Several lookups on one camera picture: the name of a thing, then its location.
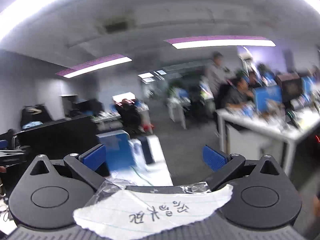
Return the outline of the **standing person grey shirt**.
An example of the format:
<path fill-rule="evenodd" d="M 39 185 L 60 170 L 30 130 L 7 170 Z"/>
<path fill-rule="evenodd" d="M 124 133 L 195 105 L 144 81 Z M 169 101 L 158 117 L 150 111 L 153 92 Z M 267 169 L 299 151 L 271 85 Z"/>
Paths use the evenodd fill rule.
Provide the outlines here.
<path fill-rule="evenodd" d="M 210 62 L 206 64 L 205 74 L 211 93 L 216 100 L 220 86 L 231 76 L 230 69 L 223 65 L 223 55 L 220 52 L 213 52 Z"/>

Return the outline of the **blue desk divider panel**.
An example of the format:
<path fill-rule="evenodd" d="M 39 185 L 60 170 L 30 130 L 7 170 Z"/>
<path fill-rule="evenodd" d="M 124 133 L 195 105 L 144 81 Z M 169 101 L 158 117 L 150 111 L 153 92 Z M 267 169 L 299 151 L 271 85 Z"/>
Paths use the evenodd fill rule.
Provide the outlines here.
<path fill-rule="evenodd" d="M 97 134 L 98 140 L 106 148 L 106 164 L 110 172 L 128 169 L 135 165 L 129 144 L 130 136 L 124 130 Z"/>

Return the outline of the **handwritten paper label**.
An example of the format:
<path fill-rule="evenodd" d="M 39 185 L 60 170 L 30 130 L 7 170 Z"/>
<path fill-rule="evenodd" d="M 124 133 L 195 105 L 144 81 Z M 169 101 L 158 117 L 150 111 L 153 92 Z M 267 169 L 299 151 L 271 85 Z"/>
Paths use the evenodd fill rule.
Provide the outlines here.
<path fill-rule="evenodd" d="M 76 224 L 110 239 L 141 239 L 202 221 L 227 204 L 233 186 L 209 193 L 161 194 L 120 190 L 97 204 L 76 209 Z"/>

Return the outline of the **black computer monitor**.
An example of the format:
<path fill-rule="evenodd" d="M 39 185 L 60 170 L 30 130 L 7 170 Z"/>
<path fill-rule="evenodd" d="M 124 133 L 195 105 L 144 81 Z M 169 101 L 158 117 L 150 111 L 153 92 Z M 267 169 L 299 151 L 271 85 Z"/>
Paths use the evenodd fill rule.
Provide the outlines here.
<path fill-rule="evenodd" d="M 82 154 L 96 146 L 97 125 L 89 116 L 61 119 L 29 128 L 17 134 L 21 146 L 30 148 L 30 155 L 46 155 L 62 159 L 71 153 Z"/>

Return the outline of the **seated person grey shirt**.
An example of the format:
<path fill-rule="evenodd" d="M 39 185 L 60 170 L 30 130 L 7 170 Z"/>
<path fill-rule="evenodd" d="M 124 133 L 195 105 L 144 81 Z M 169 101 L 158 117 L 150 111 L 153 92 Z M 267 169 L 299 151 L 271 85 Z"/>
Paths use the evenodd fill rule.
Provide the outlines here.
<path fill-rule="evenodd" d="M 234 80 L 233 87 L 223 98 L 221 107 L 241 109 L 251 99 L 253 99 L 253 93 L 249 89 L 247 81 L 243 77 L 239 77 Z"/>

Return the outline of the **white office desk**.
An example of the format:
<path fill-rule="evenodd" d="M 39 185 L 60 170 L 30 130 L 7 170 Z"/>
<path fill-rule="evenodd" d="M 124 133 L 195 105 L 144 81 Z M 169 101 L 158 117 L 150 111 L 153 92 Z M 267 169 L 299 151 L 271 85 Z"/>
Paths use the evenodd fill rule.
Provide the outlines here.
<path fill-rule="evenodd" d="M 282 141 L 287 144 L 284 154 L 284 161 L 281 164 L 287 176 L 291 174 L 293 162 L 295 160 L 297 145 L 319 128 L 319 114 L 310 109 L 298 112 L 303 127 L 301 129 L 289 128 L 281 130 L 276 125 L 268 124 L 264 119 L 232 114 L 225 109 L 216 111 L 217 120 L 220 127 L 220 150 L 226 152 L 225 122 L 231 122 L 253 132 L 258 132 L 267 137 Z"/>

